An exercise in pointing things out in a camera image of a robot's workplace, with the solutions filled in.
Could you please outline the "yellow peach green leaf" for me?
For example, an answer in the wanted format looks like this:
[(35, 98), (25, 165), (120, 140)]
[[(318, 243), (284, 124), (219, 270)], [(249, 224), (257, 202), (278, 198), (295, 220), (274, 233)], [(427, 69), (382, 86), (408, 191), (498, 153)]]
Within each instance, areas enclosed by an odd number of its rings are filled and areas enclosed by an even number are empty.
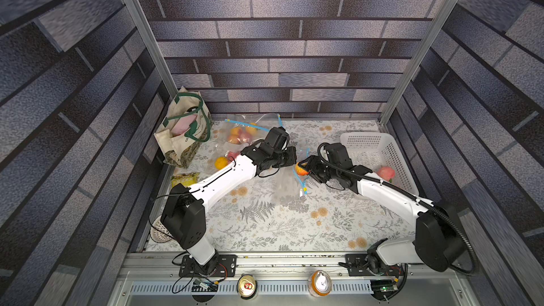
[(245, 126), (245, 131), (251, 135), (256, 135), (259, 132), (259, 130), (254, 126), (255, 126), (254, 123), (249, 123), (249, 125)]

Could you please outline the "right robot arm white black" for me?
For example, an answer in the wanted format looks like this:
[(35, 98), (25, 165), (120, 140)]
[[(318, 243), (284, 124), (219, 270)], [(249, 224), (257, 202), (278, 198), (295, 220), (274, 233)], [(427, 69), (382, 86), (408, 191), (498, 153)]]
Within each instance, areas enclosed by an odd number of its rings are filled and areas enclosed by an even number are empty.
[(456, 209), (445, 201), (420, 198), (390, 183), (363, 165), (355, 165), (345, 146), (322, 143), (317, 154), (298, 166), (320, 184), (336, 180), (341, 187), (369, 198), (400, 216), (414, 229), (402, 239), (382, 239), (367, 251), (368, 270), (378, 273), (395, 264), (424, 264), (437, 272), (452, 269), (472, 276), (479, 261)]

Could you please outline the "clear zip-top bag blue zipper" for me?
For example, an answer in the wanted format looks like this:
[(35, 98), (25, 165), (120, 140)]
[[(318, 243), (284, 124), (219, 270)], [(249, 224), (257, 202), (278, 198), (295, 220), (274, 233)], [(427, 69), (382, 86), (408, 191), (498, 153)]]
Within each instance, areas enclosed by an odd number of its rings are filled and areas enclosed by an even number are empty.
[(273, 127), (282, 125), (277, 113), (231, 115), (220, 127), (218, 144), (227, 152), (238, 152), (257, 140), (263, 140)]

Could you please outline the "white plastic mesh basket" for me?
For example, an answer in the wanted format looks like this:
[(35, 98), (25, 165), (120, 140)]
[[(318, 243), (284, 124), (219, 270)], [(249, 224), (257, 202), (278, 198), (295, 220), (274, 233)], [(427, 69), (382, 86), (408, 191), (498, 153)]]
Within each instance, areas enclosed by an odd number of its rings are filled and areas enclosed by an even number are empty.
[(364, 165), (373, 171), (390, 167), (395, 171), (391, 179), (394, 185), (419, 195), (409, 167), (393, 136), (377, 132), (349, 132), (341, 134), (340, 143), (346, 147), (354, 164)]

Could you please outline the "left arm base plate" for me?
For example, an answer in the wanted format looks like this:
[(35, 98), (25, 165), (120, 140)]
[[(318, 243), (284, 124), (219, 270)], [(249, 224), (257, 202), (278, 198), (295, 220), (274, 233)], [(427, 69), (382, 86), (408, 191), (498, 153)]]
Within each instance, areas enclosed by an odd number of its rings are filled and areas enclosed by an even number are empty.
[(235, 276), (238, 256), (233, 254), (216, 254), (205, 265), (200, 265), (191, 256), (184, 256), (179, 267), (178, 276), (232, 278)]

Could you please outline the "large pink peach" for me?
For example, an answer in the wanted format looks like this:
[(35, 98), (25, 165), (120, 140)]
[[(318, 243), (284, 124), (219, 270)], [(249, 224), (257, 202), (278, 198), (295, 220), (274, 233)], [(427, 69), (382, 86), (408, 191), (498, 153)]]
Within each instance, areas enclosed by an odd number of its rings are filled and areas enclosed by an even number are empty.
[(377, 171), (379, 177), (384, 181), (392, 182), (392, 179), (395, 177), (395, 170), (391, 167), (381, 167)]

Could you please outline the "wrinkled yellow red peach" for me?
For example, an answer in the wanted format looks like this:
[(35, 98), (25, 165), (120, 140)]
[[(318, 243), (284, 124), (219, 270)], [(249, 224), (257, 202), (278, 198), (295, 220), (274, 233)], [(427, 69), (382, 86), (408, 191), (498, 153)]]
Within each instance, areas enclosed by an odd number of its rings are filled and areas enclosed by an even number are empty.
[(310, 172), (307, 169), (306, 163), (297, 163), (295, 166), (296, 174), (299, 176), (307, 176)]

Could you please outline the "yellow peach top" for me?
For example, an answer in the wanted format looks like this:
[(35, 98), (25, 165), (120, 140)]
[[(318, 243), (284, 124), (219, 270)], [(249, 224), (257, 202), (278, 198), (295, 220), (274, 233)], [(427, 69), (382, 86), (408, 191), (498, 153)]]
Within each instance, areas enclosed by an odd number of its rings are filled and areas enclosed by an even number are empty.
[(214, 167), (217, 170), (221, 170), (221, 169), (225, 168), (229, 164), (229, 162), (230, 161), (226, 157), (218, 157), (215, 160)]

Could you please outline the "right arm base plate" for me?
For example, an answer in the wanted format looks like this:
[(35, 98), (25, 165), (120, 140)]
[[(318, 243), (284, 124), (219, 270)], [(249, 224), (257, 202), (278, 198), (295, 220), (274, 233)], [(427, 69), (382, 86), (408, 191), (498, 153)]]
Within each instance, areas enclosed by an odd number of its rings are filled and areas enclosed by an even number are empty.
[(398, 265), (388, 266), (374, 254), (346, 254), (345, 262), (339, 263), (350, 276), (385, 276), (399, 278), (404, 274)]

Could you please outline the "pink peach with leaf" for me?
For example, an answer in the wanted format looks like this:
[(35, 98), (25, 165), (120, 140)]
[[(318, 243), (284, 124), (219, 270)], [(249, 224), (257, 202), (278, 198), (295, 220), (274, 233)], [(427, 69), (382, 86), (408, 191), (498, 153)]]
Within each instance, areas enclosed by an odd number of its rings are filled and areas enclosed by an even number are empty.
[(242, 132), (242, 133), (239, 134), (238, 140), (240, 141), (241, 144), (242, 143), (251, 144), (252, 140), (253, 140), (253, 137), (248, 132)]

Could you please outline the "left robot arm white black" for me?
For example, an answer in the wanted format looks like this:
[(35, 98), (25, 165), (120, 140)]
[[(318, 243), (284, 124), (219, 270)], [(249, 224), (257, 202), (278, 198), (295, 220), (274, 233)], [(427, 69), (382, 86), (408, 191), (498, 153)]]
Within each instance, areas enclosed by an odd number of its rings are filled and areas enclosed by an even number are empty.
[(290, 146), (284, 127), (272, 127), (258, 140), (212, 176), (190, 187), (181, 184), (171, 189), (161, 214), (161, 223), (181, 248), (198, 265), (215, 266), (218, 251), (205, 238), (206, 213), (239, 185), (269, 169), (296, 163), (296, 148)]

